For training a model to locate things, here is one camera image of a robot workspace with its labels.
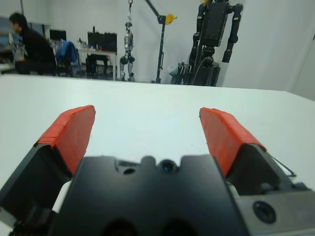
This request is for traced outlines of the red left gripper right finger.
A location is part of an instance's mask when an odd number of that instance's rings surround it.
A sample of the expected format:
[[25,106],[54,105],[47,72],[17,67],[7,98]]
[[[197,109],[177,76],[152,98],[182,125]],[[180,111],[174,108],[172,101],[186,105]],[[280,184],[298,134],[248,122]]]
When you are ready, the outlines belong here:
[[307,191],[293,183],[267,148],[230,113],[201,108],[199,117],[210,154],[240,195]]

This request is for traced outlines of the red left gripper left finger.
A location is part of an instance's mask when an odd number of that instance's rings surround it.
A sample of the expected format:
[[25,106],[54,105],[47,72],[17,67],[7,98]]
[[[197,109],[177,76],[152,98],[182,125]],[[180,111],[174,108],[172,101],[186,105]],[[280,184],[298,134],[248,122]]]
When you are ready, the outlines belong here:
[[27,222],[52,210],[86,153],[94,121],[93,105],[57,117],[0,190],[2,222]]

